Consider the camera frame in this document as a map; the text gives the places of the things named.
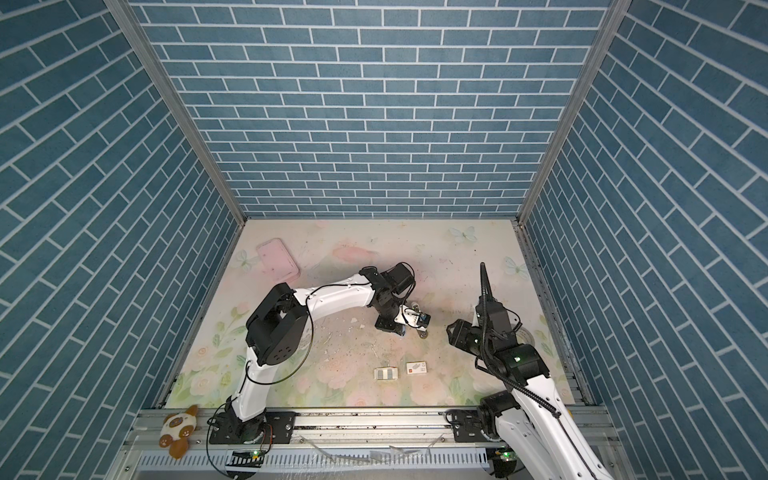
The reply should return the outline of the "staple box tray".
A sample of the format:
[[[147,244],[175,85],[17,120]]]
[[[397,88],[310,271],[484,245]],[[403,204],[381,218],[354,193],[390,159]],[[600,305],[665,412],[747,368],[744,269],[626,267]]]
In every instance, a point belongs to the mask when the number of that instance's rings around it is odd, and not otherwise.
[[[391,381],[399,378],[397,367],[378,367],[374,369],[374,379],[377,381]]]

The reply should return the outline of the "white staple box sleeve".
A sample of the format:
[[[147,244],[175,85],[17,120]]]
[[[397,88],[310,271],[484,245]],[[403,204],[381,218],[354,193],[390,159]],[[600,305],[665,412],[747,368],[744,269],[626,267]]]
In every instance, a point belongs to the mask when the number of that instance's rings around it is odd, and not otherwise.
[[[406,363],[406,373],[408,375],[421,375],[428,372],[427,363],[425,361],[415,361]]]

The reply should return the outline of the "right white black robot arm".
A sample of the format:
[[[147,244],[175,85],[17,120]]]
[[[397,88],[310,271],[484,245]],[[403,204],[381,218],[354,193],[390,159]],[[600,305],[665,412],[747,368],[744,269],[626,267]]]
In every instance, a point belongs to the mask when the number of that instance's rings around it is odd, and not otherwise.
[[[481,400],[481,431],[510,448],[534,479],[610,479],[563,402],[550,370],[535,347],[521,342],[519,323],[492,291],[480,264],[476,320],[446,328],[449,343],[471,354],[475,368],[505,390]]]

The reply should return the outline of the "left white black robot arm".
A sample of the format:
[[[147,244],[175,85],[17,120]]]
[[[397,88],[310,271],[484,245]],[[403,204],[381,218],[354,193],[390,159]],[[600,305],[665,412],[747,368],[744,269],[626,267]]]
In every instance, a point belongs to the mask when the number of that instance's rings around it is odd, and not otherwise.
[[[377,312],[375,328],[403,336],[407,330],[427,333],[431,316],[410,304],[415,272],[406,262],[380,271],[366,266],[358,273],[321,286],[294,289],[275,285],[246,321],[246,360],[240,386],[227,399],[225,412],[235,424],[261,417],[279,365],[314,338],[314,322],[344,310],[366,307]]]

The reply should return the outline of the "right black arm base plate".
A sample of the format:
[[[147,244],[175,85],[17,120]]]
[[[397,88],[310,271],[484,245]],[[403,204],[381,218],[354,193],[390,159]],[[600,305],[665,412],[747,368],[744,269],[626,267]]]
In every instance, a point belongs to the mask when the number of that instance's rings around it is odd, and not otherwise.
[[[487,414],[477,408],[448,409],[443,413],[457,443],[500,442]]]

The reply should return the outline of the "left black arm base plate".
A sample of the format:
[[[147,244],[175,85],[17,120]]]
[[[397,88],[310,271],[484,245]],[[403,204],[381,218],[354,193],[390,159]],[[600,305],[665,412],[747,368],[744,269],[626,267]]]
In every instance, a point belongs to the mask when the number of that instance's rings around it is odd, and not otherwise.
[[[296,417],[292,411],[265,411],[241,421],[232,412],[219,412],[208,420],[208,441],[214,445],[288,444]]]

